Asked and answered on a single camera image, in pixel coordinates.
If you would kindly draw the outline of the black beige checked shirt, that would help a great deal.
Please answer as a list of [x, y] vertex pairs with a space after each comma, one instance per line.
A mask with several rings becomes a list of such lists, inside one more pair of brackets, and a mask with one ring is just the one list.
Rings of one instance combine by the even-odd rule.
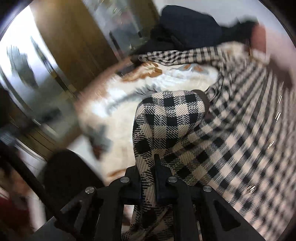
[[132, 131], [142, 203], [123, 240], [172, 240], [171, 207], [156, 202], [154, 156], [190, 186], [210, 185], [265, 240], [295, 214], [295, 84], [248, 55], [217, 47], [141, 54], [165, 66], [205, 64], [205, 91], [161, 91], [138, 105]]

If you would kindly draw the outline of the leaf pattern beige blanket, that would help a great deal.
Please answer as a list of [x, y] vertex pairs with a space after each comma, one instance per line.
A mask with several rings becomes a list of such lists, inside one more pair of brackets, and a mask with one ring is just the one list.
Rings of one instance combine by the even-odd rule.
[[230, 103], [230, 85], [236, 75], [245, 70], [246, 53], [239, 43], [225, 43], [217, 48], [203, 48], [181, 54], [172, 66], [161, 64], [164, 56], [154, 54], [128, 77], [115, 75], [104, 83], [84, 92], [76, 105], [83, 133], [89, 138], [88, 163], [103, 183], [108, 184], [135, 164], [132, 130], [139, 103], [152, 94], [167, 96], [175, 103], [170, 108], [152, 109], [152, 119], [159, 121], [156, 150], [162, 155], [166, 140], [184, 142], [184, 136], [198, 132], [198, 142], [215, 155], [216, 161], [206, 161], [201, 168], [194, 155], [183, 158], [173, 166], [174, 171], [186, 169], [190, 182], [199, 179], [240, 181], [250, 169], [241, 151], [235, 151], [237, 138], [226, 120], [207, 120], [205, 107], [191, 107], [184, 95], [194, 89], [205, 92], [212, 103], [213, 116], [225, 116]]

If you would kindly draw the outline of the wooden glass panel door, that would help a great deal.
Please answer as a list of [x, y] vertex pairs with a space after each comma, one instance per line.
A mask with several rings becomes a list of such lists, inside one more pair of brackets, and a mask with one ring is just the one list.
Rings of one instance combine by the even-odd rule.
[[1, 124], [58, 116], [19, 137], [47, 159], [78, 134], [80, 92], [142, 45], [159, 15], [152, 1], [1, 1]]

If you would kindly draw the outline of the dark navy garment pile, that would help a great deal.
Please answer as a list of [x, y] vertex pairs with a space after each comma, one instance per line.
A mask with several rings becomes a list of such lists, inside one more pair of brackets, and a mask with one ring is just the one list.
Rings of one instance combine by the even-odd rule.
[[233, 41], [246, 43], [257, 26], [258, 22], [253, 20], [222, 26], [211, 15], [167, 5], [158, 24], [151, 29], [149, 40], [132, 53], [131, 61], [137, 63], [140, 55], [153, 51], [185, 51]]

